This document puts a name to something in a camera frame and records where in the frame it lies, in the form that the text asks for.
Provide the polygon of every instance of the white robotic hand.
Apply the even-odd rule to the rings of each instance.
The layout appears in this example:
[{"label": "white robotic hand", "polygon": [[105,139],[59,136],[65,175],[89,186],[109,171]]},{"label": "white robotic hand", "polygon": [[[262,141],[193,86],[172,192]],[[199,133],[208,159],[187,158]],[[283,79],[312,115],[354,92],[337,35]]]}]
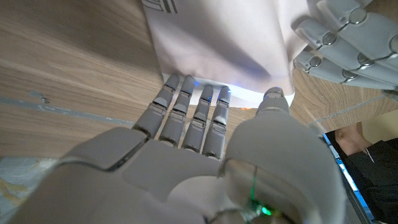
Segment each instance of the white robotic hand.
[{"label": "white robotic hand", "polygon": [[294,65],[335,83],[398,89],[398,24],[366,12],[355,0],[323,0],[317,8],[330,29],[306,19],[295,31],[324,57],[302,52]]},{"label": "white robotic hand", "polygon": [[185,78],[158,140],[175,75],[132,129],[111,129],[63,156],[11,223],[342,223],[335,158],[289,115],[278,87],[236,128],[222,159],[230,91],[220,91],[201,150],[213,95],[206,86],[178,149],[194,83]]}]

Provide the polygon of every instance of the wooden table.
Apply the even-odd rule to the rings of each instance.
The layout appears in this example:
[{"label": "wooden table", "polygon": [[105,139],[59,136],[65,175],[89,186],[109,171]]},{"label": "wooden table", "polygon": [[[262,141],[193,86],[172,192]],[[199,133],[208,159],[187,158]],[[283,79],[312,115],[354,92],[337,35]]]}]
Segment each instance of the wooden table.
[{"label": "wooden table", "polygon": [[[395,0],[368,10],[398,22]],[[0,156],[60,157],[131,127],[162,86],[140,0],[3,1],[0,43]],[[293,76],[292,116],[323,132],[398,109],[379,90]],[[254,113],[231,108],[227,140]]]}]

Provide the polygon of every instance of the robot finger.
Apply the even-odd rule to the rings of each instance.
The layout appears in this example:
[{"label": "robot finger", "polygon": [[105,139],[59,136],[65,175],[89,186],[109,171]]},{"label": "robot finger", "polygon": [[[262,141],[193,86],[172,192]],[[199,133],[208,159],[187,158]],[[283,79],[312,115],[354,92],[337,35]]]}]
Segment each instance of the robot finger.
[{"label": "robot finger", "polygon": [[204,87],[195,114],[190,122],[185,138],[182,142],[183,149],[189,149],[199,153],[203,135],[205,134],[207,115],[213,97],[213,87]]},{"label": "robot finger", "polygon": [[142,131],[148,138],[155,137],[163,117],[166,114],[167,108],[172,101],[173,94],[178,87],[179,80],[177,75],[169,77],[155,99],[149,104],[145,112],[134,124],[132,127],[133,129]]},{"label": "robot finger", "polygon": [[346,71],[327,58],[321,59],[310,52],[301,52],[294,59],[294,65],[296,68],[311,76],[322,78],[334,83],[383,90],[395,90],[397,88],[397,85],[380,82],[373,78],[363,77],[357,73]]},{"label": "robot finger", "polygon": [[223,87],[218,95],[217,106],[201,152],[207,157],[222,160],[230,101],[231,90],[227,86]]},{"label": "robot finger", "polygon": [[178,146],[194,86],[195,80],[192,76],[188,75],[182,83],[177,100],[159,136],[160,141],[167,141],[173,147]]},{"label": "robot finger", "polygon": [[339,8],[323,0],[317,8],[340,37],[367,58],[398,71],[398,24],[359,6]]},{"label": "robot finger", "polygon": [[266,91],[259,105],[256,115],[262,113],[261,111],[279,110],[290,113],[289,104],[286,101],[284,92],[279,87],[272,87]]},{"label": "robot finger", "polygon": [[343,69],[381,82],[398,85],[396,71],[374,63],[347,41],[331,33],[317,21],[307,19],[301,22],[296,29],[296,33],[313,49],[317,49],[323,56]]},{"label": "robot finger", "polygon": [[359,51],[314,19],[301,22],[295,32],[313,49],[345,70],[358,69]]}]

